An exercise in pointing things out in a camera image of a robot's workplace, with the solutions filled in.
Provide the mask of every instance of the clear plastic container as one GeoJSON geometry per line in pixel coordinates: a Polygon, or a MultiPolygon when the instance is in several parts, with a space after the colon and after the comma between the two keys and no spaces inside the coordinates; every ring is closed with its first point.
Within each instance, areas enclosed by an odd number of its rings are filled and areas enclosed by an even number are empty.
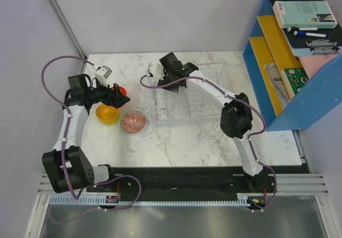
{"type": "MultiPolygon", "coordinates": [[[[213,82],[231,91],[231,83],[224,63],[195,65],[213,82]]],[[[147,82],[149,86],[158,85],[157,79],[149,78],[147,82]]],[[[217,119],[221,116],[221,109],[216,108],[210,99],[195,90],[184,87],[180,87],[179,93],[164,89],[150,89],[147,101],[150,104],[149,118],[155,125],[190,123],[204,119],[217,119]]]]}

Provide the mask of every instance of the shelf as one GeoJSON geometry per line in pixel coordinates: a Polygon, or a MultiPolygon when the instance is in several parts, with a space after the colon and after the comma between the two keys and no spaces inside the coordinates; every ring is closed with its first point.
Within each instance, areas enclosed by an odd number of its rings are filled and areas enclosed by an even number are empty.
{"type": "Polygon", "coordinates": [[[285,35],[279,27],[274,15],[258,16],[258,22],[277,65],[279,73],[284,81],[287,93],[292,99],[291,88],[286,86],[285,79],[287,79],[287,77],[283,77],[282,70],[284,68],[300,68],[302,67],[302,64],[300,60],[292,54],[285,35]]]}
{"type": "Polygon", "coordinates": [[[331,59],[337,57],[336,55],[306,55],[304,57],[299,57],[301,64],[304,67],[308,78],[311,77],[326,63],[328,63],[331,59]]]}
{"type": "Polygon", "coordinates": [[[251,83],[253,86],[255,97],[258,102],[260,112],[264,117],[267,126],[270,126],[276,118],[276,115],[274,113],[265,83],[260,73],[257,59],[255,58],[251,42],[249,40],[247,42],[243,58],[245,60],[248,75],[251,79],[251,83]]]}
{"type": "Polygon", "coordinates": [[[282,107],[280,106],[276,92],[271,82],[269,81],[267,72],[264,68],[265,64],[274,63],[274,59],[264,37],[251,37],[250,42],[261,72],[261,76],[263,78],[268,95],[270,97],[274,112],[276,116],[278,116],[282,112],[282,107]]]}
{"type": "Polygon", "coordinates": [[[267,131],[307,129],[342,102],[342,54],[327,58],[295,57],[278,26],[269,0],[259,3],[258,18],[251,27],[243,57],[260,112],[267,123],[267,131]],[[262,68],[272,59],[280,74],[285,68],[304,67],[308,77],[311,77],[280,114],[275,102],[271,101],[273,93],[262,68]]]}

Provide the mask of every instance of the gray wall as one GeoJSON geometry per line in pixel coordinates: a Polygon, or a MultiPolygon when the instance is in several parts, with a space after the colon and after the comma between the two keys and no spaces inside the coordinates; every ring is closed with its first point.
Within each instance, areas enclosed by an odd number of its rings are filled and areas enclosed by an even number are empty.
{"type": "MultiPolygon", "coordinates": [[[[41,157],[55,144],[61,107],[45,93],[40,73],[51,58],[76,55],[46,0],[0,0],[0,237],[22,237],[43,172],[41,157]]],[[[81,63],[61,60],[47,71],[63,97],[67,76],[81,63]]]]}
{"type": "MultiPolygon", "coordinates": [[[[326,1],[339,23],[342,23],[342,0],[326,1]]],[[[342,104],[300,134],[308,163],[313,171],[323,174],[342,226],[342,104]]]]}
{"type": "Polygon", "coordinates": [[[86,54],[243,50],[260,0],[57,0],[86,54]]]}

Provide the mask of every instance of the green circuit board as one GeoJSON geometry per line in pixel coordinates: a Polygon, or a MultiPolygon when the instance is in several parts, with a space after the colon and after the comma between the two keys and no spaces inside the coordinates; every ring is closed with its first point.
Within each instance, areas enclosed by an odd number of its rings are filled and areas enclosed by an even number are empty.
{"type": "Polygon", "coordinates": [[[287,85],[291,86],[294,95],[296,95],[309,81],[304,68],[285,68],[283,69],[283,72],[286,74],[289,81],[287,85]]]}

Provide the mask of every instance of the marker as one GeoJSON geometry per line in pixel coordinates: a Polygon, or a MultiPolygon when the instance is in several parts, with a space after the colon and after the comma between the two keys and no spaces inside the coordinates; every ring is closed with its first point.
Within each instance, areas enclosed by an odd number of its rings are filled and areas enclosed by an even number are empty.
{"type": "Polygon", "coordinates": [[[287,29],[287,31],[317,31],[318,28],[317,27],[289,27],[287,29]]]}
{"type": "Polygon", "coordinates": [[[326,34],[313,34],[313,33],[306,33],[304,31],[294,31],[294,35],[296,36],[313,36],[313,37],[320,37],[320,38],[326,38],[326,34]]]}

